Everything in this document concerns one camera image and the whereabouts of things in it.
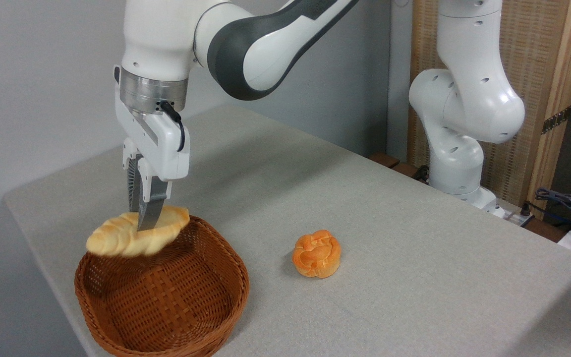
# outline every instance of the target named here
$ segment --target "table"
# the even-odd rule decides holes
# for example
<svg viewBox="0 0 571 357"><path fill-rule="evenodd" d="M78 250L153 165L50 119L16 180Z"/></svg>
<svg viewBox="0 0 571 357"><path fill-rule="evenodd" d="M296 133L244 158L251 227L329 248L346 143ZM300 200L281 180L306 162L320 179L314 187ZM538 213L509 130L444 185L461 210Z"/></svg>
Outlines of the table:
<svg viewBox="0 0 571 357"><path fill-rule="evenodd" d="M206 219L251 279L227 356L571 356L571 251L373 161L245 109L186 120L190 174L170 204ZM73 274L127 209L121 149L4 197L90 356ZM301 235L329 229L337 273L300 276Z"/></svg>

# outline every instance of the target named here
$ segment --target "brown woven basket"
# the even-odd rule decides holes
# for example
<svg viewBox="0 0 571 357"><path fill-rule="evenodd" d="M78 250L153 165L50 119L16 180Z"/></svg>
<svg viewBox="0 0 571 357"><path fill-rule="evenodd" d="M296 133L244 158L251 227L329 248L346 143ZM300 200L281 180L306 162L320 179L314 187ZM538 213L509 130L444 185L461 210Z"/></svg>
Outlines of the brown woven basket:
<svg viewBox="0 0 571 357"><path fill-rule="evenodd" d="M249 293L241 258L191 216L152 257L86 253L74 278L89 332L105 351L130 356L211 356L226 342Z"/></svg>

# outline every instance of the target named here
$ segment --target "bread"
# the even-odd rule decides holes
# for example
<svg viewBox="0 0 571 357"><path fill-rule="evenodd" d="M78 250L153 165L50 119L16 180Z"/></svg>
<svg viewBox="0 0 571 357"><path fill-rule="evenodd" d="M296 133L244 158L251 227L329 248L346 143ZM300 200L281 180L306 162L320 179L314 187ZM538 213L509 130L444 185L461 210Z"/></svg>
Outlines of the bread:
<svg viewBox="0 0 571 357"><path fill-rule="evenodd" d="M294 245L292 263L304 276L327 278L341 263L341 245L325 229L304 235Z"/></svg>
<svg viewBox="0 0 571 357"><path fill-rule="evenodd" d="M138 212L108 219L88 238L87 250L107 257L154 255L173 241L190 217L184 207L164 206L156 226L138 232Z"/></svg>

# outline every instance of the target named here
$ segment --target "robotic arm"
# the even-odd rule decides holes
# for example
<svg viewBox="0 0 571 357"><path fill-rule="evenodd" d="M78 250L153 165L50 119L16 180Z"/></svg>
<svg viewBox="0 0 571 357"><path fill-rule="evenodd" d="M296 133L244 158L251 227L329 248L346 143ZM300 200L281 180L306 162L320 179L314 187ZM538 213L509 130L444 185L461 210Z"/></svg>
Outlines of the robotic arm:
<svg viewBox="0 0 571 357"><path fill-rule="evenodd" d="M409 102L430 147L429 183L462 201L500 214L480 187L477 140L510 140L525 117L499 55L501 0L440 0L437 50L448 69L429 69L411 84Z"/></svg>
<svg viewBox="0 0 571 357"><path fill-rule="evenodd" d="M178 112L191 68L207 67L232 97L263 98L357 1L290 0L252 16L226 0L127 0L115 106L138 230L156 225L172 181L188 175L190 136Z"/></svg>

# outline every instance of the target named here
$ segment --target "orange bun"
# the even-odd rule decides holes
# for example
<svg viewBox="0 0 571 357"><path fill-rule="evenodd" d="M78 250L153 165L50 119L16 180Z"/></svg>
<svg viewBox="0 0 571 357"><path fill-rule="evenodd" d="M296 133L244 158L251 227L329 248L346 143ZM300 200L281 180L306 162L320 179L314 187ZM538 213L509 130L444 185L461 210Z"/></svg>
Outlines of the orange bun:
<svg viewBox="0 0 571 357"><path fill-rule="evenodd" d="M327 278L341 263L341 245L325 229L304 235L294 245L292 263L301 275Z"/></svg>

